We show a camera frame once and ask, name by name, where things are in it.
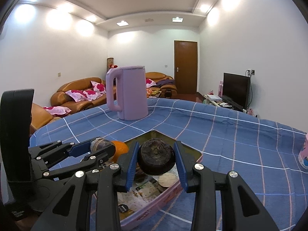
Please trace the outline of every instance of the power outlet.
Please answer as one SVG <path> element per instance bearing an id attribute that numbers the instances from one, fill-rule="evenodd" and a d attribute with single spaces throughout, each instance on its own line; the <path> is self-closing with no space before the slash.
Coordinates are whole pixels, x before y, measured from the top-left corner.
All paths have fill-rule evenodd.
<path id="1" fill-rule="evenodd" d="M 248 70 L 246 70 L 247 71 L 247 76 L 252 76 L 252 75 L 254 75 L 254 69 L 248 69 Z"/>

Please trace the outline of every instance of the brown leather sofa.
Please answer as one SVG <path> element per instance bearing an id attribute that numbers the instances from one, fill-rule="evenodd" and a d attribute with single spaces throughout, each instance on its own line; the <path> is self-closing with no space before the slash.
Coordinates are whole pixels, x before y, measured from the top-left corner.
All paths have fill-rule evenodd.
<path id="1" fill-rule="evenodd" d="M 155 82 L 158 82 L 160 80 L 165 80 L 167 78 L 173 80 L 171 76 L 165 75 L 163 73 L 159 72 L 148 72 L 145 73 L 145 77 L 149 78 Z M 176 98 L 177 95 L 177 87 L 173 84 L 166 84 L 161 86 L 160 88 L 151 87 L 152 90 L 160 90 L 161 91 L 161 97 L 162 98 Z"/>
<path id="2" fill-rule="evenodd" d="M 50 103 L 52 106 L 63 106 L 68 107 L 70 110 L 70 114 L 74 114 L 86 109 L 90 109 L 99 105 L 103 105 L 107 103 L 106 94 L 101 96 L 100 98 L 93 100 L 93 101 L 81 101 L 81 102 L 75 102 L 72 97 L 65 94 L 65 92 L 69 90 L 88 90 L 93 89 L 91 81 L 99 82 L 106 85 L 106 82 L 101 80 L 98 77 L 90 77 L 85 78 L 73 82 L 69 82 L 67 84 L 64 84 L 62 87 L 60 87 L 56 93 L 53 94 L 53 96 L 50 99 Z M 114 99 L 116 99 L 116 88 L 113 87 L 113 94 Z"/>
<path id="3" fill-rule="evenodd" d="M 33 135 L 39 128 L 61 119 L 60 117 L 53 117 L 48 111 L 35 103 L 32 103 L 31 115 L 30 135 Z"/>

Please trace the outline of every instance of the blue gripper pad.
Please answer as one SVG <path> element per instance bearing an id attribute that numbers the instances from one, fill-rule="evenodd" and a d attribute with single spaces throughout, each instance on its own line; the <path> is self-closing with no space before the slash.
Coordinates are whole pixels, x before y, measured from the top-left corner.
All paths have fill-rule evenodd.
<path id="1" fill-rule="evenodd" d="M 90 144 L 92 141 L 93 139 L 73 145 L 72 149 L 68 152 L 69 156 L 79 157 L 83 154 L 90 152 Z"/>
<path id="2" fill-rule="evenodd" d="M 193 166 L 196 164 L 195 158 L 185 151 L 180 141 L 174 143 L 173 149 L 182 188 L 187 193 L 195 192 L 196 186 L 198 186 L 198 180 L 195 180 L 193 173 Z"/>
<path id="3" fill-rule="evenodd" d="M 136 173 L 137 155 L 139 143 L 133 142 L 128 153 L 120 155 L 117 163 L 121 166 L 120 178 L 115 180 L 118 192 L 128 192 L 133 185 L 133 180 Z"/>
<path id="4" fill-rule="evenodd" d="M 182 156 L 180 154 L 177 142 L 174 143 L 173 149 L 174 149 L 174 153 L 175 153 L 175 163 L 177 165 L 177 172 L 179 174 L 181 186 L 186 192 L 187 189 L 188 189 L 186 170 L 185 170 L 185 166 L 184 166 L 183 159 L 182 159 Z"/>

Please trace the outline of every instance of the orange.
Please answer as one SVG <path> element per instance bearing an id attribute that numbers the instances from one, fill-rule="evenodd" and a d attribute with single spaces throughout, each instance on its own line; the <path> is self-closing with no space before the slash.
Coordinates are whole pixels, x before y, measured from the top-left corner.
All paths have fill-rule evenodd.
<path id="1" fill-rule="evenodd" d="M 111 141 L 114 145 L 115 145 L 115 155 L 112 158 L 113 162 L 117 162 L 119 156 L 121 154 L 125 154 L 129 151 L 128 146 L 124 143 L 124 142 L 120 142 L 120 141 Z"/>

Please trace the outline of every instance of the pink cup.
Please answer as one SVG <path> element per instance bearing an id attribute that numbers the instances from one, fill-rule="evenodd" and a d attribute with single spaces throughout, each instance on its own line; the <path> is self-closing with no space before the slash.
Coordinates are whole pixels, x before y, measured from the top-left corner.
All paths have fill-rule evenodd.
<path id="1" fill-rule="evenodd" d="M 298 161 L 303 168 L 308 169 L 308 134 L 303 149 L 298 154 Z"/>

